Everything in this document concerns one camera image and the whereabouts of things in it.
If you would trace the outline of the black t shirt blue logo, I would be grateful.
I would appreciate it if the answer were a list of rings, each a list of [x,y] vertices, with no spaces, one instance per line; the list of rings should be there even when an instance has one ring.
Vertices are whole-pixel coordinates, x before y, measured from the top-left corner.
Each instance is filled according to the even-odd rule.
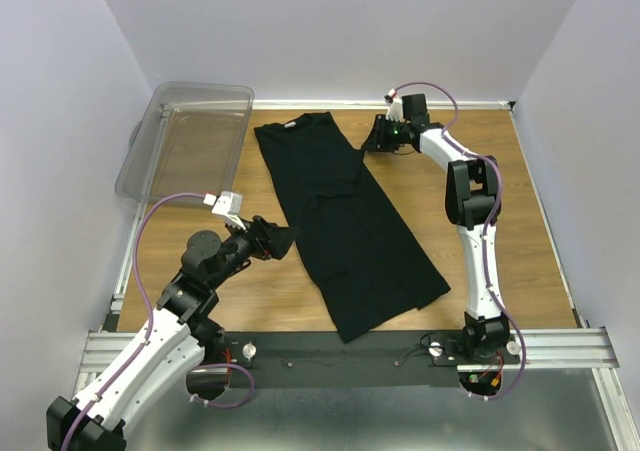
[[[302,263],[348,343],[450,286],[328,112],[254,130]]]

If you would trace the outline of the clear plastic bin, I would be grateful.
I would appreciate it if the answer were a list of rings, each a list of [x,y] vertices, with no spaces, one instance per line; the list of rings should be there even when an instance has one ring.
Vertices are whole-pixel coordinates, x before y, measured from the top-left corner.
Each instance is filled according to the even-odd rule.
[[[253,101],[246,86],[159,85],[130,138],[116,193],[150,203],[178,193],[230,191]]]

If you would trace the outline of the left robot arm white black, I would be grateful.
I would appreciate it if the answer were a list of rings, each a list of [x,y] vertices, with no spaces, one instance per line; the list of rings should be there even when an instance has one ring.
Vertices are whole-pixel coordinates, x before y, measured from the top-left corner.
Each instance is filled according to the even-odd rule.
[[[140,331],[89,385],[46,411],[52,450],[123,450],[131,430],[160,397],[198,366],[214,364],[224,349],[222,328],[210,320],[217,289],[251,259],[280,260],[298,229],[256,216],[230,227],[226,239],[201,230],[186,244],[168,283]]]

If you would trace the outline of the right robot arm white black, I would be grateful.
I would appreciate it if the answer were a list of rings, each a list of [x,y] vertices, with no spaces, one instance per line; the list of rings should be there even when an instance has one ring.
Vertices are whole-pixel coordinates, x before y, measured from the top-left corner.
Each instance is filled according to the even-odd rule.
[[[468,300],[460,350],[480,363],[509,341],[510,320],[499,287],[496,223],[503,184],[494,159],[456,141],[448,128],[430,119],[426,96],[390,90],[388,110],[374,120],[361,146],[367,152],[395,152],[405,145],[446,171],[445,212],[458,232],[468,280]]]

